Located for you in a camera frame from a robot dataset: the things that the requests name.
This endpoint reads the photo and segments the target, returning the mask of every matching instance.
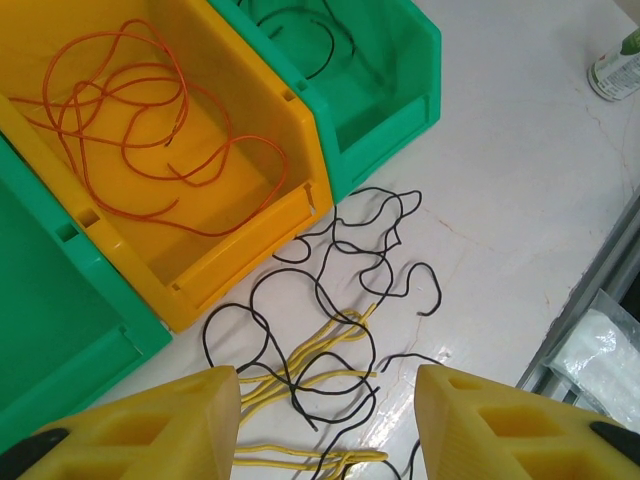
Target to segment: yellow wire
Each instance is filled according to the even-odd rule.
[[[342,315],[355,318],[359,325],[368,328],[368,319],[376,309],[377,305],[372,304],[364,315],[361,315],[355,310],[343,310]],[[302,370],[309,364],[312,358],[315,358],[322,352],[327,352],[335,345],[341,342],[356,342],[363,339],[366,336],[366,332],[359,327],[359,325],[352,325],[344,332],[334,335],[334,332],[339,331],[344,324],[338,322],[337,315],[329,319],[329,321],[311,338],[306,342],[299,345],[293,353],[287,359],[287,368],[291,377],[294,377],[302,372]],[[284,376],[284,368],[278,370],[279,376]],[[331,372],[325,372],[308,380],[301,382],[303,387],[311,387],[316,383],[328,380],[330,378],[339,376],[351,376],[351,377],[363,377],[367,372],[352,371],[352,370],[334,370]],[[376,374],[372,372],[371,377],[375,377]],[[240,425],[244,425],[251,417],[258,413],[263,408],[278,402],[290,395],[290,391],[287,385],[283,384],[280,380],[272,375],[262,375],[259,377],[244,378],[240,380],[241,384],[259,383],[259,385],[251,392],[242,396],[242,419]],[[314,451],[296,450],[288,447],[282,447],[278,445],[255,445],[248,447],[237,447],[236,454],[244,455],[250,453],[258,453],[272,451],[290,455],[294,457],[305,458],[317,458],[319,459],[322,454]],[[388,458],[386,453],[378,452],[375,450],[347,450],[342,452],[329,452],[326,456],[331,461],[323,462],[321,470],[334,471],[327,477],[327,480],[337,480],[342,474],[345,466],[348,463],[362,463],[362,462],[382,462]],[[282,468],[298,471],[315,471],[318,464],[301,464],[296,462],[287,462],[282,460],[263,460],[254,458],[238,458],[234,459],[234,465],[247,466],[247,467],[270,467],[270,468]]]

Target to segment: orange wire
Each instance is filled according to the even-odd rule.
[[[155,37],[155,40],[144,37],[136,33],[129,33],[125,31],[129,26],[135,25],[135,24],[142,25],[145,28],[147,28],[153,34],[153,36]],[[113,41],[111,42],[111,46],[109,47],[107,56],[102,61],[102,63],[96,68],[96,70],[90,75],[90,77],[87,80],[80,80],[75,83],[75,85],[71,89],[71,93],[69,97],[65,101],[61,103],[52,102],[50,100],[49,89],[50,89],[51,79],[52,79],[54,70],[56,68],[56,65],[60,61],[60,59],[70,49],[72,49],[76,45],[89,40],[93,40],[96,38],[103,38],[103,37],[113,37]],[[137,41],[142,41],[151,45],[152,47],[155,47],[161,50],[169,58],[170,64],[166,65],[160,62],[140,62],[140,63],[134,63],[130,65],[125,65],[123,67],[120,67],[114,70],[109,76],[107,76],[102,85],[96,83],[97,79],[104,73],[105,69],[108,67],[109,63],[113,59],[113,56],[115,55],[118,45],[120,43],[120,40],[122,38],[129,38]],[[111,86],[111,84],[115,82],[125,72],[129,72],[131,70],[138,69],[138,68],[147,68],[147,67],[164,69],[168,71],[170,74],[175,74],[175,77],[143,76],[143,77],[136,78],[134,80],[126,81],[116,87]],[[150,83],[150,82],[177,83],[178,88],[175,94],[173,94],[173,96],[169,97],[168,99],[160,100],[157,102],[140,102],[140,101],[130,100],[123,97],[124,92],[128,88],[134,85],[139,85],[142,83]],[[90,100],[80,101],[79,99],[80,94],[88,88],[96,90],[97,95],[94,98],[91,98]],[[170,176],[152,175],[140,170],[135,165],[133,165],[129,160],[127,156],[127,150],[132,148],[133,149],[154,148],[154,147],[159,147],[160,145],[167,146],[169,143],[171,143],[171,141],[174,139],[176,135],[179,134],[179,132],[184,127],[187,121],[187,118],[189,115],[189,102],[190,102],[189,89],[198,91],[200,94],[204,95],[220,111],[224,119],[224,124],[226,129],[226,140],[211,155],[209,155],[203,163],[191,169],[187,173],[179,173],[170,163],[167,163],[167,168],[171,172]],[[129,119],[129,122],[125,129],[124,136],[121,141],[102,138],[98,136],[92,136],[92,135],[86,134],[85,132],[85,130],[99,116],[101,108],[104,104],[104,101],[108,98],[118,101],[125,105],[137,107],[137,110],[135,111],[135,113],[133,113],[133,115]],[[287,157],[278,145],[258,135],[249,134],[249,135],[242,135],[238,137],[232,136],[231,119],[229,117],[228,112],[224,108],[224,105],[222,104],[222,102],[220,102],[220,100],[208,90],[204,89],[199,85],[188,82],[186,80],[184,73],[180,68],[180,65],[178,64],[173,52],[169,49],[167,44],[163,41],[158,31],[152,25],[150,25],[144,20],[140,20],[140,19],[128,20],[127,22],[122,24],[122,26],[118,31],[95,32],[95,33],[83,35],[81,37],[78,37],[68,42],[67,44],[63,45],[58,50],[58,52],[56,52],[56,54],[53,56],[53,58],[49,62],[49,65],[47,67],[47,70],[45,72],[44,79],[42,82],[42,99],[33,100],[33,99],[24,99],[24,98],[11,98],[10,100],[18,103],[25,103],[29,105],[36,105],[36,106],[43,107],[46,113],[47,119],[49,121],[49,124],[39,122],[37,120],[28,118],[28,117],[27,117],[27,120],[34,126],[56,132],[58,136],[58,140],[60,141],[62,148],[64,149],[68,157],[72,171],[76,176],[78,177],[81,176],[89,195],[102,209],[104,209],[105,211],[111,214],[124,217],[130,220],[171,226],[171,227],[179,228],[179,229],[194,233],[196,235],[201,235],[204,237],[225,236],[238,230],[243,225],[246,225],[249,221],[255,218],[262,210],[264,210],[267,207],[267,205],[276,196],[278,191],[282,188],[288,174],[289,164],[287,161]],[[165,137],[157,141],[153,141],[151,143],[144,143],[144,144],[129,143],[130,136],[132,135],[132,132],[135,129],[136,122],[144,113],[148,112],[151,108],[170,106],[176,101],[180,101],[180,107],[178,109],[178,113],[176,114],[175,123],[171,129],[171,132],[168,135],[166,135]],[[81,108],[83,107],[92,108],[90,115],[88,116],[88,118],[85,118],[85,119],[83,119],[83,115],[81,112]],[[59,109],[57,118],[53,113],[53,109]],[[75,130],[67,130],[63,128],[64,120],[69,110],[72,110],[74,113],[75,122],[77,125]],[[78,141],[82,173],[80,173],[78,169],[76,158],[74,157],[74,154],[67,142],[67,138],[75,138]],[[103,200],[100,197],[100,195],[98,194],[98,192],[95,190],[95,188],[91,183],[91,177],[89,174],[89,162],[86,154],[86,142],[103,143],[103,144],[119,147],[120,154],[122,156],[122,159],[125,165],[134,173],[142,177],[152,179],[152,180],[159,180],[159,181],[182,181],[190,187],[203,187],[206,185],[210,185],[211,183],[215,182],[222,176],[224,168],[227,164],[229,153],[231,151],[231,146],[243,141],[258,141],[274,149],[276,153],[280,156],[280,159],[282,160],[282,171],[281,171],[278,182],[271,189],[271,191],[266,196],[266,198],[262,201],[262,203],[260,203],[260,205],[257,208],[255,208],[240,223],[222,231],[205,232],[205,231],[190,227],[188,225],[183,225],[181,223],[158,218],[161,215],[171,211],[178,204],[179,199],[173,200],[171,203],[169,203],[169,205],[165,206],[162,209],[156,210],[154,212],[144,213],[144,214],[132,213],[125,210],[121,210],[107,203],[105,200]],[[222,154],[222,158],[220,160],[220,164],[216,172],[208,180],[201,181],[201,182],[194,182],[190,180],[190,177],[206,169],[221,154]]]

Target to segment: white table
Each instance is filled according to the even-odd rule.
[[[394,261],[430,262],[444,303],[437,315],[420,320],[415,312],[429,305],[430,293],[416,289],[376,311],[372,332],[380,358],[420,351],[515,385],[640,181],[640,107],[632,98],[599,99],[585,77],[589,64],[634,24],[611,0],[416,1],[443,33],[442,120],[368,184],[423,191],[423,206],[407,221],[411,231],[403,232],[405,245]],[[357,219],[362,208],[349,203],[344,212]],[[267,261],[224,300],[245,302],[256,278],[278,265]],[[331,266],[326,283],[340,293],[340,307],[364,310],[371,303],[356,300],[349,283],[361,265]],[[281,318],[273,328],[287,351],[324,323],[307,284],[283,278],[263,295],[262,308]],[[241,318],[228,315],[213,334],[223,338],[213,345],[219,363],[247,360],[262,338],[249,322],[231,317]],[[199,322],[180,335],[100,403],[204,369],[201,328]],[[368,355],[364,342],[348,353],[361,367]],[[417,438],[416,366],[405,360],[382,375],[378,414],[342,446],[381,448],[404,468]],[[313,402],[317,398],[307,402],[310,409]],[[344,400],[323,402],[319,410],[339,404]],[[306,448],[321,435],[281,402],[240,435],[241,442],[260,439]],[[421,463],[418,479],[425,478]],[[356,477],[392,478],[378,468]],[[234,469],[233,478],[292,475],[244,468]]]

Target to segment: bottle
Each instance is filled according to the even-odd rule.
[[[622,100],[640,89],[640,28],[594,63],[587,72],[591,88],[605,100]]]

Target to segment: green storage bin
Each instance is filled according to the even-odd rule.
[[[2,137],[0,250],[2,453],[87,407],[171,335]]]
[[[440,31],[411,0],[209,3],[313,112],[336,203],[440,118]]]

